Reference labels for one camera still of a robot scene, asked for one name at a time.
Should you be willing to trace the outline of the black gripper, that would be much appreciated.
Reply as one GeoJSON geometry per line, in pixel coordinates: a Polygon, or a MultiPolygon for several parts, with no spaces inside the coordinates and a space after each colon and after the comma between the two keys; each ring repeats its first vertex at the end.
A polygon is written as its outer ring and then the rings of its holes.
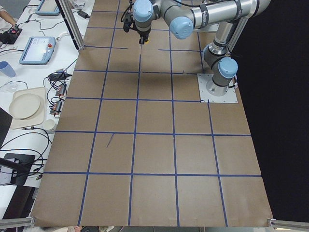
{"type": "Polygon", "coordinates": [[[138,30],[138,34],[140,35],[139,44],[145,44],[146,39],[149,38],[149,33],[150,33],[149,30],[147,30],[147,31],[139,31],[138,30]]]}

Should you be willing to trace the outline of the person hand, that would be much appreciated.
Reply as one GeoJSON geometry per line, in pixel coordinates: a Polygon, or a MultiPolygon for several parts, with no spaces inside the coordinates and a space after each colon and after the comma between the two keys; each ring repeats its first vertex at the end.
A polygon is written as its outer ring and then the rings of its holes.
{"type": "Polygon", "coordinates": [[[7,23],[11,24],[14,26],[16,24],[16,21],[14,18],[4,9],[0,10],[0,17],[7,23]]]}

